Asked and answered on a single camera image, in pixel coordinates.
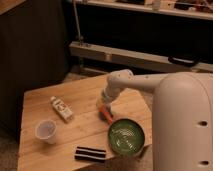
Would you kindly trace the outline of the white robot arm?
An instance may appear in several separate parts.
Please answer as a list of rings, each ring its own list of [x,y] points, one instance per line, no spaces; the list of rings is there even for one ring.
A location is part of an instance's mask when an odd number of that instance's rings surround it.
[[[213,74],[176,72],[107,75],[97,108],[106,107],[127,89],[154,94],[152,147],[154,171],[213,171]]]

